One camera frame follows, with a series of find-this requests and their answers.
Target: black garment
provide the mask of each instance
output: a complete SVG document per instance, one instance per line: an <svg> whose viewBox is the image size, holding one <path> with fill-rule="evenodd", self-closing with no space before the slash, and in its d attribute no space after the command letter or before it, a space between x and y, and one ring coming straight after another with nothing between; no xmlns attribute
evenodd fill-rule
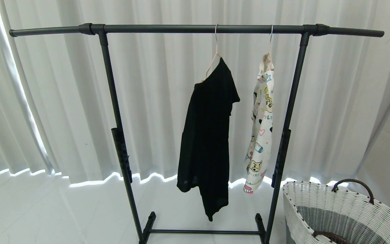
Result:
<svg viewBox="0 0 390 244"><path fill-rule="evenodd" d="M177 187L182 192L199 187L209 221L228 205L230 115L233 103L239 101L231 71L221 58L212 74L195 84L189 102Z"/></svg>

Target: laundry basket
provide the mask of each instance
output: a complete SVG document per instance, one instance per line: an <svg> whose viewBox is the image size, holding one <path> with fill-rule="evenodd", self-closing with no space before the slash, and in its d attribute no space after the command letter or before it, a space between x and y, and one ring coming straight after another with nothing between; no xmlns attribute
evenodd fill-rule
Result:
<svg viewBox="0 0 390 244"><path fill-rule="evenodd" d="M338 189L343 182L362 184L370 196ZM288 182L283 193L287 244L390 244L390 208L361 181Z"/></svg>

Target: hanging clothing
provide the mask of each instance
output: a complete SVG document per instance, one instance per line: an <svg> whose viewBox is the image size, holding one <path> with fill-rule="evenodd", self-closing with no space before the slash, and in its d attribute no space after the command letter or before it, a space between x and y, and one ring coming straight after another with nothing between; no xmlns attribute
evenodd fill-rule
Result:
<svg viewBox="0 0 390 244"><path fill-rule="evenodd" d="M229 126L232 104L239 102L231 71L221 58L212 74L195 84L181 137L177 187L198 186L205 214L228 205Z"/></svg>
<svg viewBox="0 0 390 244"><path fill-rule="evenodd" d="M274 65L270 53L263 56L254 90L252 136L245 156L248 174L243 191L252 194L263 181L272 149Z"/></svg>

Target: white tile floor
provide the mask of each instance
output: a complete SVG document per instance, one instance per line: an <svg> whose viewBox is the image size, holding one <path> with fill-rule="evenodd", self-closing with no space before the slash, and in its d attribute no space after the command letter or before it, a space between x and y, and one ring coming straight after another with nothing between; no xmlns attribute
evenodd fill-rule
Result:
<svg viewBox="0 0 390 244"><path fill-rule="evenodd" d="M243 193L243 184L229 190L229 205L209 222L197 188L178 190L176 179L163 182L152 177L141 184L133 179L133 191L144 228L151 211L154 228L257 230L255 214L267 225L273 189L266 183L253 195ZM124 183L117 176L104 184L69 187L68 179L0 175L0 244L134 244L138 243ZM259 244L258 236L152 234L149 244ZM285 243L282 193L271 244Z"/></svg>

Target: brown basket handle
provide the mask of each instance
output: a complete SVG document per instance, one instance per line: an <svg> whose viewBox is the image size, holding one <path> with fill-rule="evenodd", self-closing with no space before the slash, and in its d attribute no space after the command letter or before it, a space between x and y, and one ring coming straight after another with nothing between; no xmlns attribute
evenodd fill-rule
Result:
<svg viewBox="0 0 390 244"><path fill-rule="evenodd" d="M367 184L365 184L364 182L361 182L361 181L358 181L358 180L355 180L355 179L344 179L342 181L336 182L336 184L333 186L332 191L336 192L338 190L338 185L341 184L341 183L344 183L344 182L356 182L356 183L361 184L363 187L365 187L365 189L368 190L368 194L370 195L369 203L374 205L374 195L373 195L373 192L370 190L370 187L368 187Z"/></svg>
<svg viewBox="0 0 390 244"><path fill-rule="evenodd" d="M327 238L331 239L331 241L334 241L336 242L337 244L351 244L349 241L347 241L346 239L342 238L341 236L335 234L335 233L332 233L332 232L327 232L327 231L319 231L319 230L315 230L314 233L312 234L312 236L315 238L316 236L318 235L324 235L326 236Z"/></svg>

